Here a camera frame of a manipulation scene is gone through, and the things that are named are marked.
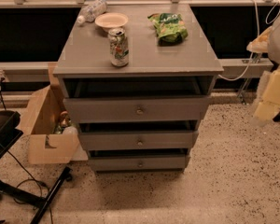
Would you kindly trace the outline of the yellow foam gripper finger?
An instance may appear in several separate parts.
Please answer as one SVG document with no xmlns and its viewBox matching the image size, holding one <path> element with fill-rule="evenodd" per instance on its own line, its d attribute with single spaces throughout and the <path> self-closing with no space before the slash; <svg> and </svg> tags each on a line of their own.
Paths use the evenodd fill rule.
<svg viewBox="0 0 280 224">
<path fill-rule="evenodd" d="M 264 71 L 253 103 L 252 120 L 259 126 L 271 122 L 280 113 L 280 68 Z"/>
</svg>

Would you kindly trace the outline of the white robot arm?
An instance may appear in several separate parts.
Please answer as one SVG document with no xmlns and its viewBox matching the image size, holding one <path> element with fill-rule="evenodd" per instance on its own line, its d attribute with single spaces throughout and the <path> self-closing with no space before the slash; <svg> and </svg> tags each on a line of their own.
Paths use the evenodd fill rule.
<svg viewBox="0 0 280 224">
<path fill-rule="evenodd" d="M 278 64 L 273 72 L 265 71 L 262 74 L 253 104 L 253 122 L 265 125 L 280 112 L 280 15 L 246 49 L 254 53 L 267 53 L 269 59 Z"/>
</svg>

